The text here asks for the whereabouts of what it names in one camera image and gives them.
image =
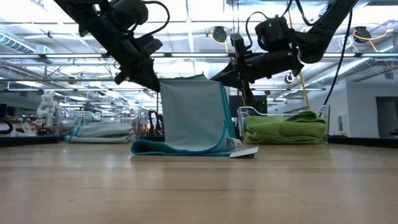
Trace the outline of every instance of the green towel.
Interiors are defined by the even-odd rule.
[[[299,112],[289,118],[249,116],[244,140],[250,144],[308,144],[323,142],[326,124],[313,111]]]

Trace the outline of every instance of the wooden table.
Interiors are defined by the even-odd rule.
[[[398,151],[262,146],[254,159],[129,145],[0,149],[0,223],[397,223]]]

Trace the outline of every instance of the lab workstation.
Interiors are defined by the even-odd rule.
[[[0,223],[395,223],[397,12],[2,2]]]

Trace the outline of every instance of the clear plastic bin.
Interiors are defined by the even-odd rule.
[[[297,144],[327,144],[329,135],[329,119],[330,119],[330,105],[325,105],[319,107],[315,113],[320,119],[325,120],[325,133],[319,142],[298,142]],[[248,127],[246,123],[247,117],[250,116],[271,116],[275,118],[290,118],[296,114],[262,114],[256,109],[250,106],[243,106],[238,108],[238,125],[239,125],[239,135],[243,141],[245,141],[245,134],[248,132]],[[286,144],[285,141],[267,143],[267,144]]]
[[[124,123],[133,127],[134,134],[140,138],[147,131],[149,111],[139,106],[127,106],[118,113],[96,114],[89,111],[67,111],[62,106],[55,107],[57,134],[67,135],[70,130],[81,124],[94,122]]]

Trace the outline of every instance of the towel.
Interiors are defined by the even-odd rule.
[[[160,80],[165,142],[137,140],[136,155],[229,156],[235,138],[224,86],[204,76]]]
[[[323,142],[326,121],[313,111],[299,112],[289,118],[249,116],[244,141],[250,144],[309,144]]]
[[[70,135],[65,136],[69,142],[84,143],[129,143],[135,140],[134,131],[128,124],[95,122],[75,126]]]

